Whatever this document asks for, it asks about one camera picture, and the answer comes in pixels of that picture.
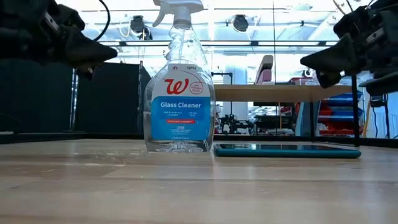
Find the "bottle label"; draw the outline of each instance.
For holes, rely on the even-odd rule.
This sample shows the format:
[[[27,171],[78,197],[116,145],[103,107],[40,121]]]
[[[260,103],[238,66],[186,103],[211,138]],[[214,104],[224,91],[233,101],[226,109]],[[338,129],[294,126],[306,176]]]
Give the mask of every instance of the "bottle label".
[[[152,92],[154,140],[205,140],[210,133],[210,90],[197,65],[169,64]]]

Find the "blue label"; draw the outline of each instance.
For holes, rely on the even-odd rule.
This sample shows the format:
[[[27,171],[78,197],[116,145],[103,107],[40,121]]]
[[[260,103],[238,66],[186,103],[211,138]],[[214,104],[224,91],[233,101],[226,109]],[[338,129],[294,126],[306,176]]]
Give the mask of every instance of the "blue label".
[[[158,96],[152,101],[155,140],[205,140],[210,132],[210,97]]]

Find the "red logo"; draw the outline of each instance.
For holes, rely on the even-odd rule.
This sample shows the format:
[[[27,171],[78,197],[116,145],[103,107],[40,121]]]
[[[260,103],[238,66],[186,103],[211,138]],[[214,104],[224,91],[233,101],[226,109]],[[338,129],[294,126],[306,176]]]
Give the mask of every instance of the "red logo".
[[[167,94],[176,94],[176,95],[181,94],[187,89],[188,84],[189,84],[189,79],[186,78],[185,79],[185,85],[182,88],[182,90],[181,90],[181,87],[182,87],[182,82],[181,81],[176,82],[174,84],[174,86],[173,86],[173,89],[172,89],[172,84],[174,82],[174,79],[168,78],[168,79],[166,79],[164,81],[169,83],[169,85],[167,86]]]

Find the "wooden shelf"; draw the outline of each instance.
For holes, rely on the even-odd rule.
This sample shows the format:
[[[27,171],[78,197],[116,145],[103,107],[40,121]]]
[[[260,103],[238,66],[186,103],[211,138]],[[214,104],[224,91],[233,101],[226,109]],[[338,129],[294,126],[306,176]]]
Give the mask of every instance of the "wooden shelf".
[[[311,85],[215,85],[217,101],[233,102],[313,102],[351,92],[350,86],[327,89]]]

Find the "workbench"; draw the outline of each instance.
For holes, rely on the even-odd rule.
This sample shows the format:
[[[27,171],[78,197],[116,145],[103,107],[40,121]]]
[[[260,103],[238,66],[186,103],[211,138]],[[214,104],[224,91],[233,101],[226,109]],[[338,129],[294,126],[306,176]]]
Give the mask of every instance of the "workbench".
[[[0,223],[398,220],[395,149],[362,146],[360,159],[221,158],[144,149],[144,141],[135,140],[0,145]]]

